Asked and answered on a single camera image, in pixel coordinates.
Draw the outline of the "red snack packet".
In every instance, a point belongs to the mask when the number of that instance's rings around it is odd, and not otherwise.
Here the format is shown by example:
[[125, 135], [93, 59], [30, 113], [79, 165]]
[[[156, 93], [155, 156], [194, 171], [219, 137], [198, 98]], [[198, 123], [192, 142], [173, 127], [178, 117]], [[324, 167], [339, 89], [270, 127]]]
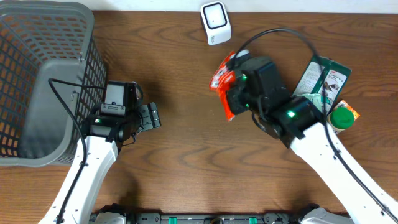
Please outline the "red snack packet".
[[234, 57], [234, 55], [235, 52], [230, 52], [229, 55], [222, 61], [212, 76], [209, 84], [210, 90], [217, 92], [228, 121], [231, 121], [235, 117], [227, 101], [227, 91], [231, 88], [231, 85], [236, 80], [235, 73], [227, 66], [227, 63]]

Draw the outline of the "pale green wipes packet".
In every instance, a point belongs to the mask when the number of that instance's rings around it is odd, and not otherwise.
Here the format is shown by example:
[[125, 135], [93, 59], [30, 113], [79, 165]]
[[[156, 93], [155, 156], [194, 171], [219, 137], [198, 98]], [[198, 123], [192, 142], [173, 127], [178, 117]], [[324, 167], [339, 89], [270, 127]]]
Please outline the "pale green wipes packet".
[[314, 106], [319, 110], [322, 111], [322, 95], [319, 93], [304, 93], [301, 96], [306, 97], [308, 100], [310, 100]]

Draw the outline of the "green snack packet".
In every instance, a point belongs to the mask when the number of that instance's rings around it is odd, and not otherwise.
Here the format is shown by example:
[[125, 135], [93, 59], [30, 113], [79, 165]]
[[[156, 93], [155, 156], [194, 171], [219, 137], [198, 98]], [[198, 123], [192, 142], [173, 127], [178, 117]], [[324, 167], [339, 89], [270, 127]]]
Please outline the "green snack packet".
[[293, 95], [326, 94], [326, 111], [329, 113], [338, 95], [351, 75], [352, 69], [326, 57], [320, 57], [322, 71], [313, 56], [308, 63]]

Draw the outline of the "small orange carton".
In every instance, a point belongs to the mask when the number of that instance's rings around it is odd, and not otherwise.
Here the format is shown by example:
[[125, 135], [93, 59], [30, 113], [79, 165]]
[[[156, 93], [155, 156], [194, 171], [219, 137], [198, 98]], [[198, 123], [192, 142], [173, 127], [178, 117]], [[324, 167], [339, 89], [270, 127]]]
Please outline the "small orange carton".
[[336, 104], [336, 107], [337, 108], [346, 108], [346, 109], [350, 110], [352, 112], [355, 120], [357, 120], [360, 117], [360, 114], [352, 106], [350, 106], [345, 100], [340, 100]]

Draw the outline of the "green lid jar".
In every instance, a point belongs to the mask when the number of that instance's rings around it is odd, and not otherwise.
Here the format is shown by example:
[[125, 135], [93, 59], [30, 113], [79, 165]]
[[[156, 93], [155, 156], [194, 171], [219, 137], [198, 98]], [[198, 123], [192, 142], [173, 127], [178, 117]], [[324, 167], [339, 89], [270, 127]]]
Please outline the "green lid jar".
[[332, 126], [334, 133], [339, 134], [354, 125], [355, 117], [349, 109], [341, 107], [333, 110], [328, 115], [328, 122]]

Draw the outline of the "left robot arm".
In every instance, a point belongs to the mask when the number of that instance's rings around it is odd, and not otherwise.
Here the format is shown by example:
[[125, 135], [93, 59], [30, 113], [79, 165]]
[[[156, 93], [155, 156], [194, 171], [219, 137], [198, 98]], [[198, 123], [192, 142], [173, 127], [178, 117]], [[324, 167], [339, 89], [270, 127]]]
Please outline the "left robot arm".
[[161, 126], [155, 103], [143, 104], [136, 82], [110, 81], [103, 88], [104, 101], [78, 122], [71, 115], [80, 138], [73, 163], [52, 206], [41, 223], [130, 223], [131, 216], [117, 205], [93, 212], [100, 188], [128, 139]]

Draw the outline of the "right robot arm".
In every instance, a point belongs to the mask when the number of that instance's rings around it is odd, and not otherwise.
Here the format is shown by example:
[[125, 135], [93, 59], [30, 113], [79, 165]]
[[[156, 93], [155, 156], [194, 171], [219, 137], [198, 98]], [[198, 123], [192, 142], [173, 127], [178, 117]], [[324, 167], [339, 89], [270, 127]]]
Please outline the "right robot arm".
[[231, 54], [217, 74], [227, 118], [251, 110], [256, 125], [302, 158], [348, 212], [345, 217], [316, 207], [294, 223], [397, 223], [397, 201], [348, 152], [310, 100], [289, 94], [270, 58]]

